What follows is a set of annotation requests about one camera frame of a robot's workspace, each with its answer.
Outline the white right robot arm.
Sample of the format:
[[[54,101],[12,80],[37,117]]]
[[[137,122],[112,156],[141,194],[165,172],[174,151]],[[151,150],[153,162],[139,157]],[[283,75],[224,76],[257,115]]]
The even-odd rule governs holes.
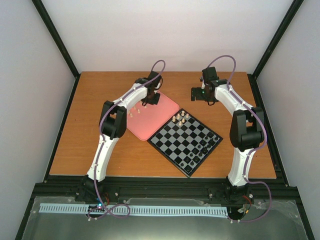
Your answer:
[[[263,109],[244,101],[225,79],[191,88],[191,100],[205,101],[208,105],[220,102],[232,115],[229,139],[234,154],[228,181],[233,187],[244,186],[248,183],[253,156],[267,139]]]

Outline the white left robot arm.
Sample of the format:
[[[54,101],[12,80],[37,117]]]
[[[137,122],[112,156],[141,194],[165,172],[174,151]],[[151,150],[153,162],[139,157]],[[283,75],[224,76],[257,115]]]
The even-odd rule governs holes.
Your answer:
[[[127,129],[127,113],[139,101],[152,103],[158,97],[157,90],[163,81],[161,76],[139,78],[121,97],[103,104],[99,121],[98,147],[87,172],[88,178],[101,182],[106,177],[112,152]]]

